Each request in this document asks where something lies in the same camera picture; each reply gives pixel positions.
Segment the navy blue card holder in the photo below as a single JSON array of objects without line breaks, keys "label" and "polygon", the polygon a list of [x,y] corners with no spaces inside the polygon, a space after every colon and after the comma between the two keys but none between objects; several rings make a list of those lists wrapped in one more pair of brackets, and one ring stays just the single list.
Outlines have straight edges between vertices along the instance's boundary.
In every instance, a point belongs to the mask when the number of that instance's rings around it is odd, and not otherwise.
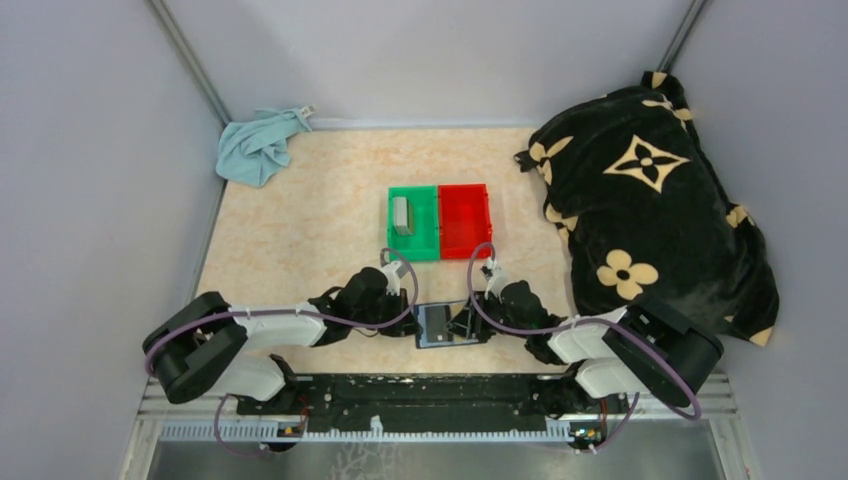
[{"label": "navy blue card holder", "polygon": [[458,347],[484,343],[481,320],[469,301],[431,302],[416,305],[419,326],[417,349]]}]

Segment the black credit card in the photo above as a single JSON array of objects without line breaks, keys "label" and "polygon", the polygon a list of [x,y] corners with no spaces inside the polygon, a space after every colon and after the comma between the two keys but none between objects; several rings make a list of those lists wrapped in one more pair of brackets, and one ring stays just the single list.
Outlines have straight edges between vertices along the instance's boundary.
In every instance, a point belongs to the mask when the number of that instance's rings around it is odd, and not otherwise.
[{"label": "black credit card", "polygon": [[453,336],[445,330],[449,319],[449,309],[450,307],[447,304],[438,304],[426,306],[422,310],[425,322],[425,339],[428,344],[453,340]]}]

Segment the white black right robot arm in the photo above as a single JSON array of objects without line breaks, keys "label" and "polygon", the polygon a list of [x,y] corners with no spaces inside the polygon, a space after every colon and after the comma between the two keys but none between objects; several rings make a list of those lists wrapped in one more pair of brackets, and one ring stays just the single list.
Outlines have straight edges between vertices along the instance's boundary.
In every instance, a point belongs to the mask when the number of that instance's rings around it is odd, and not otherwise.
[{"label": "white black right robot arm", "polygon": [[568,366],[563,398],[572,410],[588,412],[613,394],[648,393],[684,418],[701,417],[697,394],[724,353],[716,335],[644,295],[599,315],[557,317],[495,259],[481,272],[485,288],[468,289],[472,314],[524,338],[541,361]]}]

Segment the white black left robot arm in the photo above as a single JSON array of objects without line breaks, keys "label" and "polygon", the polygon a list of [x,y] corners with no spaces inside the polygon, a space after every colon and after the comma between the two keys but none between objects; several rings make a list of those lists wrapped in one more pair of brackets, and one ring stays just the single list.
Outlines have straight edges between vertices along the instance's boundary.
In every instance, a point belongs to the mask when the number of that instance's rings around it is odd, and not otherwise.
[{"label": "white black left robot arm", "polygon": [[342,287],[306,301],[252,308],[227,302],[218,291],[196,297],[142,343],[144,368],[172,404],[205,394],[263,402],[277,414],[292,411],[300,388],[284,359],[259,356],[282,346],[315,348],[346,339],[355,329],[401,336],[414,324],[419,281],[402,257],[364,267]]}]

